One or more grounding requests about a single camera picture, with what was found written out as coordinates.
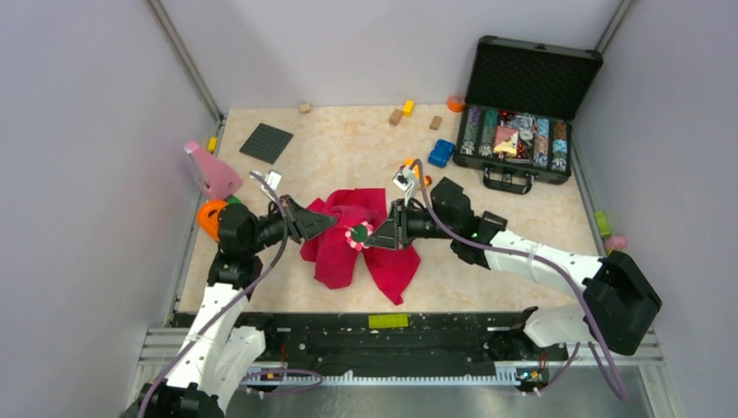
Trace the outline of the pink flower brooch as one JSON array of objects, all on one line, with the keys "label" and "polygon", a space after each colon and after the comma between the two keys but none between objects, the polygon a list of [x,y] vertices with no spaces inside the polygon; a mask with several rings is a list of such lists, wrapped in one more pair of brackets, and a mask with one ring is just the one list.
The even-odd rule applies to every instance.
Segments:
[{"label": "pink flower brooch", "polygon": [[355,226],[348,226],[345,231],[346,244],[353,250],[361,252],[368,247],[366,241],[373,234],[373,226],[363,221]]}]

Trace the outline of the magenta garment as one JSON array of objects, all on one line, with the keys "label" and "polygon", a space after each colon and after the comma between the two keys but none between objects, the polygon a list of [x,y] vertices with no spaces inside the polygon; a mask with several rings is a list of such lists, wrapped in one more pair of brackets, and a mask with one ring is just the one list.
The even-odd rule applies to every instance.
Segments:
[{"label": "magenta garment", "polygon": [[301,258],[314,264],[316,281],[330,289],[348,287],[362,257],[380,292],[395,305],[404,302],[403,292],[419,269],[420,256],[410,246],[388,250],[366,244],[387,219],[384,188],[337,190],[326,199],[315,199],[307,209],[336,219],[300,249]]}]

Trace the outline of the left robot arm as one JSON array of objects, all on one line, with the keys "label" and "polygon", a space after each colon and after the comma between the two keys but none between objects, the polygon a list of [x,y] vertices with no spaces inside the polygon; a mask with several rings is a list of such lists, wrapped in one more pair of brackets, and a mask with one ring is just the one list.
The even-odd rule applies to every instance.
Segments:
[{"label": "left robot arm", "polygon": [[238,325],[250,295],[276,266],[289,240],[303,243],[337,224],[291,196],[273,200],[257,216],[241,202],[204,211],[218,250],[195,320],[174,359],[144,384],[130,411],[138,417],[223,417],[256,360],[278,352],[266,327]]}]

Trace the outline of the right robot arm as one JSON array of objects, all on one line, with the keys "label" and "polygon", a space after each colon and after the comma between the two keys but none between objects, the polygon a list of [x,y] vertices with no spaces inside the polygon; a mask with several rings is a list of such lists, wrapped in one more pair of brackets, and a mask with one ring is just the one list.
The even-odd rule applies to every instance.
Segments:
[{"label": "right robot arm", "polygon": [[449,239],[467,264],[515,273],[575,298],[572,305],[524,312],[521,328],[510,335],[511,349],[522,359],[564,342],[602,342],[611,352],[635,354],[662,301],[630,255],[580,255],[525,239],[508,229],[506,219],[475,214],[462,186],[448,178],[429,198],[426,206],[417,199],[393,201],[366,245],[404,250],[415,239]]}]

